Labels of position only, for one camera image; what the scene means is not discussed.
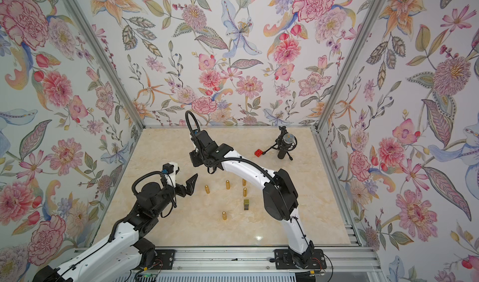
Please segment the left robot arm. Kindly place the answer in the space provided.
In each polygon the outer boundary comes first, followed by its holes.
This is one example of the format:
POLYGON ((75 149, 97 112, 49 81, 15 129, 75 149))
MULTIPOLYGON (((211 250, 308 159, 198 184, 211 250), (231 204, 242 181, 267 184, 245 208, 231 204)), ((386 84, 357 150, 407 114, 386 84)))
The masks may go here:
POLYGON ((191 196, 198 174, 186 184, 175 182, 175 173, 150 172, 132 184, 136 202, 119 219, 110 235, 74 257, 52 268, 46 266, 34 276, 35 282, 110 282, 128 270, 150 268, 157 259, 156 246, 146 235, 156 226, 162 212, 177 206, 176 196, 191 196))

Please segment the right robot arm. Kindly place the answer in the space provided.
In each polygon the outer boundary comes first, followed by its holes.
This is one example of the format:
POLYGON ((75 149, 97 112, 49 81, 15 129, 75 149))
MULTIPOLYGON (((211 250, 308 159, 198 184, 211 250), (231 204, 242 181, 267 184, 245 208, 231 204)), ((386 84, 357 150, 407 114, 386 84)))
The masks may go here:
POLYGON ((205 166, 209 174, 216 170, 230 172, 258 187, 263 205, 270 217, 281 222, 288 238, 288 253, 293 264, 301 269, 313 259, 314 243, 310 240, 299 217, 298 192, 288 172, 273 171, 248 160, 228 144, 218 145, 191 111, 185 113, 195 149, 190 153, 193 167, 205 166))

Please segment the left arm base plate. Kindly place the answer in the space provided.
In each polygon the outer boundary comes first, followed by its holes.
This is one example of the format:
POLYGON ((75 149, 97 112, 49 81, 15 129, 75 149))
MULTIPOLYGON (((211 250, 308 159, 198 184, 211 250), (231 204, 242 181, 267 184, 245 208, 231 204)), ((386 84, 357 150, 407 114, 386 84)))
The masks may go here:
POLYGON ((142 270, 171 270, 175 260, 175 250, 156 249, 153 257, 147 258, 146 265, 139 265, 137 269, 142 270))

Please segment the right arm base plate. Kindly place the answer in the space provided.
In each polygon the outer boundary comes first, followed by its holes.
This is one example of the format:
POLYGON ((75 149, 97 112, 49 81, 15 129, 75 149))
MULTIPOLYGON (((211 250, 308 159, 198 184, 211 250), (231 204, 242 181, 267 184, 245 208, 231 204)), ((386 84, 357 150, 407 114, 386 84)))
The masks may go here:
POLYGON ((320 249, 314 249, 304 254, 295 253, 290 249, 276 249, 273 258, 277 270, 326 270, 326 257, 320 249))

